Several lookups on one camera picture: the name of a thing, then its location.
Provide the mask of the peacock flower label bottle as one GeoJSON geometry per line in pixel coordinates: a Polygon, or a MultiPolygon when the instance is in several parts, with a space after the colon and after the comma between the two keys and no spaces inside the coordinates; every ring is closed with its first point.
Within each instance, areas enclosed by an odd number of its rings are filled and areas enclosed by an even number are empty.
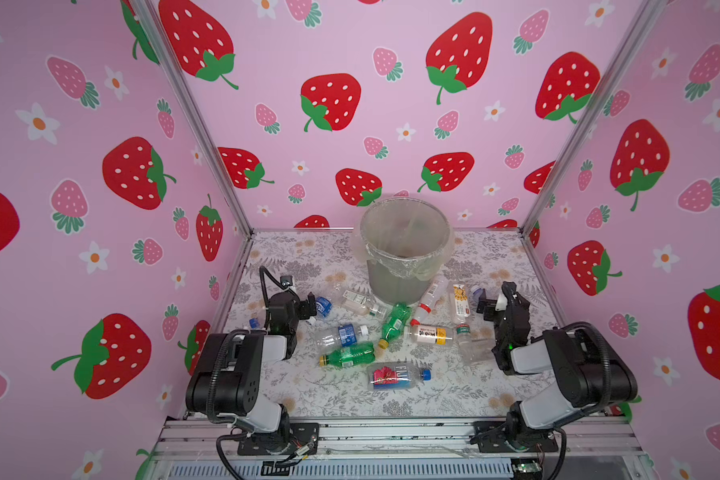
{"type": "Polygon", "coordinates": [[[464,284],[453,283],[451,286],[451,317],[455,324],[466,323],[471,315],[468,291],[464,284]]]}

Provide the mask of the square clear bottle green cap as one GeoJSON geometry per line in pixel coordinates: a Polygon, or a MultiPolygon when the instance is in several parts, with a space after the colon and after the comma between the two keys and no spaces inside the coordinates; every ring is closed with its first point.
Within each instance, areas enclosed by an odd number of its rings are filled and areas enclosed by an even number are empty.
{"type": "Polygon", "coordinates": [[[494,359],[492,338],[474,338],[468,324],[459,324],[455,329],[455,340],[462,360],[467,365],[487,362],[494,359]]]}

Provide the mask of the green bottle yellow cap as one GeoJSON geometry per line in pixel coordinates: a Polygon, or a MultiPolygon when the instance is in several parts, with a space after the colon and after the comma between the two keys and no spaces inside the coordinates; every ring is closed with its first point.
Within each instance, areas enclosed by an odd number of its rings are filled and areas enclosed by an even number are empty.
{"type": "Polygon", "coordinates": [[[375,346],[372,342],[363,342],[341,347],[319,359],[320,367],[350,368],[371,364],[376,360],[375,346]]]}

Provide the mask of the Fiji bottle blue cap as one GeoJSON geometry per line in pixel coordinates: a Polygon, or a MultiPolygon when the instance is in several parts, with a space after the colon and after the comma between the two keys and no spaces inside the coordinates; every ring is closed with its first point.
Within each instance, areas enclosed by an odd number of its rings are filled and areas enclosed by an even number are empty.
{"type": "Polygon", "coordinates": [[[373,390],[408,390],[432,379],[428,365],[411,362],[375,363],[368,369],[373,390]]]}

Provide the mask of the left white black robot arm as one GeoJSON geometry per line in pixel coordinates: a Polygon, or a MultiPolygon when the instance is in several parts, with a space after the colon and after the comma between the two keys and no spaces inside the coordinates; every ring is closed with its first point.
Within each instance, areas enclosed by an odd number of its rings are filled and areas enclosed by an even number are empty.
{"type": "Polygon", "coordinates": [[[315,296],[302,300],[288,289],[269,298],[265,307],[265,329],[208,337],[186,390],[188,412],[229,428],[217,439],[221,459],[226,442],[237,444],[239,456],[284,455],[289,461],[317,451],[319,425],[292,422],[285,405],[260,392],[263,364],[291,358],[299,322],[317,314],[315,296]]]}

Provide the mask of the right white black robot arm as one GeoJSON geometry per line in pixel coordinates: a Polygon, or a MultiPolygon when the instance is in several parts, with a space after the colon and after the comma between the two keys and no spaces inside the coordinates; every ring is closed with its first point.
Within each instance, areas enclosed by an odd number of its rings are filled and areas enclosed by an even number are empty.
{"type": "Polygon", "coordinates": [[[575,322],[531,340],[530,303],[518,293],[481,299],[477,311],[494,324],[492,352],[502,372],[553,374],[551,385],[515,402],[501,424],[474,424],[470,442],[480,451],[543,447],[557,429],[637,398],[636,377],[593,325],[575,322]]]}

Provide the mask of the green bottle near bin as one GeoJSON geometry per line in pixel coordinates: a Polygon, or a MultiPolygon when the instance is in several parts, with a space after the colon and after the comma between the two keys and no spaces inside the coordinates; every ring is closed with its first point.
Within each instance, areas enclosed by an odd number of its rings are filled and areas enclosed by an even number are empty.
{"type": "Polygon", "coordinates": [[[387,321],[382,327],[381,337],[378,342],[381,349],[386,350],[393,341],[401,336],[411,317],[411,312],[411,308],[405,303],[400,302],[393,306],[387,321]]]}

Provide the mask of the grey mesh waste bin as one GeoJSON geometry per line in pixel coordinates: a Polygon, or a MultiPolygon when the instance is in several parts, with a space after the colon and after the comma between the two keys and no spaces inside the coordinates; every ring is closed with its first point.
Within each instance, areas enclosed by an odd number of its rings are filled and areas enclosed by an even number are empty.
{"type": "Polygon", "coordinates": [[[373,295],[387,304],[419,301],[451,258],[454,243],[445,214],[410,197],[390,197],[369,207],[353,237],[373,295]]]}

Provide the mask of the Pocari Sweat bottle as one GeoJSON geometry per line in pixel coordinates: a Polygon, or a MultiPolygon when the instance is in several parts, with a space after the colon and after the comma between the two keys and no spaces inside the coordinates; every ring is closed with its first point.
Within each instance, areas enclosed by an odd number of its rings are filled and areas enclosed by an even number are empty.
{"type": "Polygon", "coordinates": [[[310,318],[309,322],[311,324],[316,324],[318,321],[326,320],[331,312],[333,310],[333,303],[323,297],[323,296],[317,296],[315,298],[315,313],[310,318]]]}

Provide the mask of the clear bottle white green label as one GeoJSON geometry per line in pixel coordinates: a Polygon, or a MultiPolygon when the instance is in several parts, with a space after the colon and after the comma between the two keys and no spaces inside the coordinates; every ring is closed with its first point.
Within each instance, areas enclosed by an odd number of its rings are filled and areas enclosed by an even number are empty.
{"type": "Polygon", "coordinates": [[[345,309],[361,316],[370,315],[382,320],[389,313],[389,308],[385,304],[354,290],[344,290],[340,300],[345,309]]]}

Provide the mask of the clear bottle blue label centre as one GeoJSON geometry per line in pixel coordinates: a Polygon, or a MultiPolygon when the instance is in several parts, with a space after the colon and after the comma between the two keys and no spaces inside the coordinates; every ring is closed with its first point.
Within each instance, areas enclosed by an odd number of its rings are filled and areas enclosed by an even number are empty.
{"type": "Polygon", "coordinates": [[[366,325],[344,324],[325,328],[316,335],[317,348],[321,352],[349,347],[369,340],[370,331],[366,325]]]}

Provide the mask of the white bottle red cap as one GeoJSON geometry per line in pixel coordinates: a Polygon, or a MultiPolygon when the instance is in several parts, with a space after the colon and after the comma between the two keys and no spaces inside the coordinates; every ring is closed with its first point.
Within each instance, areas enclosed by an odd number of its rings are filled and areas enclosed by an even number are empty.
{"type": "Polygon", "coordinates": [[[437,275],[433,278],[432,283],[419,300],[412,314],[411,325],[419,325],[426,322],[437,302],[446,292],[448,286],[449,282],[443,275],[437,275]]]}

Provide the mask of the bottle yellow white label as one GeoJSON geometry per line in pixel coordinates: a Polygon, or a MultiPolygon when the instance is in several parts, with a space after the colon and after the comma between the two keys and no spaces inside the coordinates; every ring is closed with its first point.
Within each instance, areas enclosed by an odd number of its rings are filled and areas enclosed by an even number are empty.
{"type": "Polygon", "coordinates": [[[417,324],[409,328],[409,337],[419,344],[446,346],[454,341],[454,334],[450,328],[417,324]]]}

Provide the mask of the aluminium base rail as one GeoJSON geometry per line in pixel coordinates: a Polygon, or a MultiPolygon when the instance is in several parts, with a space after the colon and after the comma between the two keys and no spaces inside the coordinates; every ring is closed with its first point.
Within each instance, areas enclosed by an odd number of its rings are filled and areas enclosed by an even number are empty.
{"type": "Polygon", "coordinates": [[[224,445],[229,463],[215,448],[226,433],[201,419],[166,423],[148,479],[653,479],[651,463],[632,428],[620,417],[591,417],[566,427],[565,443],[515,452],[494,446],[486,452],[470,442],[476,419],[312,418],[317,441],[292,466],[276,456],[243,457],[234,442],[224,445]]]}

